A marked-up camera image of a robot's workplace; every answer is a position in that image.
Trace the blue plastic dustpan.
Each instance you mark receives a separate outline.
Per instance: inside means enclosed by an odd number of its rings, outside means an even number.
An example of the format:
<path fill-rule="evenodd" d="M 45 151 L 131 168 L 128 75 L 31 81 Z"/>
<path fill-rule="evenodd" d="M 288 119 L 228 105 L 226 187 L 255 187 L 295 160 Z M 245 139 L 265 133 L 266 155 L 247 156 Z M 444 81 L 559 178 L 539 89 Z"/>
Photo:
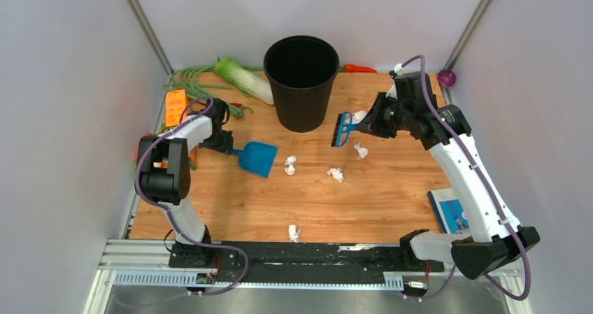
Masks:
<path fill-rule="evenodd" d="M 278 147 L 257 141 L 248 142 L 242 149 L 233 149 L 238 166 L 251 174 L 268 178 L 278 152 Z"/>

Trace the paper scrap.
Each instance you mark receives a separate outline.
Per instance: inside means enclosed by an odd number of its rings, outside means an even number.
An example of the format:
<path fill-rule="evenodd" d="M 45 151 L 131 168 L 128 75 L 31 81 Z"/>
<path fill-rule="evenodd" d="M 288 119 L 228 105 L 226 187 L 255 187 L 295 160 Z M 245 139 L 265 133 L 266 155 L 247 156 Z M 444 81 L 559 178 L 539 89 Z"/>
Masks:
<path fill-rule="evenodd" d="M 296 162 L 296 160 L 297 157 L 295 155 L 291 155 L 285 160 L 285 173 L 287 175 L 291 176 L 295 174 L 296 168 L 294 166 L 294 163 Z"/>
<path fill-rule="evenodd" d="M 349 111 L 344 112 L 344 122 L 346 124 L 359 124 L 367 115 L 365 110 L 360 110 L 355 113 Z"/>
<path fill-rule="evenodd" d="M 368 156 L 368 153 L 369 153 L 368 149 L 361 146 L 360 143 L 354 144 L 354 149 L 357 151 L 359 159 L 364 159 Z"/>
<path fill-rule="evenodd" d="M 327 171 L 327 175 L 331 176 L 333 179 L 335 179 L 339 183 L 343 183 L 343 181 L 345 179 L 343 170 L 341 168 L 330 168 Z"/>

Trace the blue hand brush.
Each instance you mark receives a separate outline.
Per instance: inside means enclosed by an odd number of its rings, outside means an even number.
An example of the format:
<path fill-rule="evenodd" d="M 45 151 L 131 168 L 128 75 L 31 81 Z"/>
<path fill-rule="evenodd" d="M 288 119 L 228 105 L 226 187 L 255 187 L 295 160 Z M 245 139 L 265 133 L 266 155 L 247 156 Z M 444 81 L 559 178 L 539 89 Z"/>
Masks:
<path fill-rule="evenodd" d="M 348 141 L 351 131 L 356 130 L 357 123 L 354 123 L 354 115 L 349 111 L 338 114 L 336 126 L 331 139 L 331 147 L 341 148 Z"/>

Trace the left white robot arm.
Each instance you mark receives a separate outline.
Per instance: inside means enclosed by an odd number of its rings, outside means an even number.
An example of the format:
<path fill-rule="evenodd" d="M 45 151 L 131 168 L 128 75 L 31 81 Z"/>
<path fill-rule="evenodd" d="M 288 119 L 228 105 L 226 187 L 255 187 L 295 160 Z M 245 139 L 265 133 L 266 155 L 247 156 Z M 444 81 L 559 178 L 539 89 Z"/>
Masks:
<path fill-rule="evenodd" d="M 171 256 L 186 257 L 200 269 L 211 264 L 214 250 L 189 198 L 189 154 L 196 147 L 229 154 L 233 146 L 232 133 L 223 129 L 230 118 L 227 103 L 211 97 L 205 101 L 203 110 L 186 108 L 172 130 L 140 139 L 134 178 L 137 195 L 159 208 L 171 224 L 176 240 Z"/>

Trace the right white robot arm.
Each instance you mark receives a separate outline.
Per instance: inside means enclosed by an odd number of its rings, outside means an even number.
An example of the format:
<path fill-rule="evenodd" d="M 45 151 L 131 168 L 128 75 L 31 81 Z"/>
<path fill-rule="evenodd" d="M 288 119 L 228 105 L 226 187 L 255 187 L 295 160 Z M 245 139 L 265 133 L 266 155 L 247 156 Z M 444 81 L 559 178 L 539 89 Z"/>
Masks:
<path fill-rule="evenodd" d="M 469 231 L 436 234 L 426 229 L 401 238 L 403 268 L 416 271 L 427 260 L 454 264 L 474 280 L 516 261 L 538 244 L 535 227 L 523 226 L 497 192 L 478 156 L 471 127 L 455 105 L 438 107 L 435 94 L 419 72 L 390 72 L 395 95 L 379 92 L 369 113 L 357 125 L 362 133 L 394 138 L 407 131 L 441 166 L 462 205 Z"/>

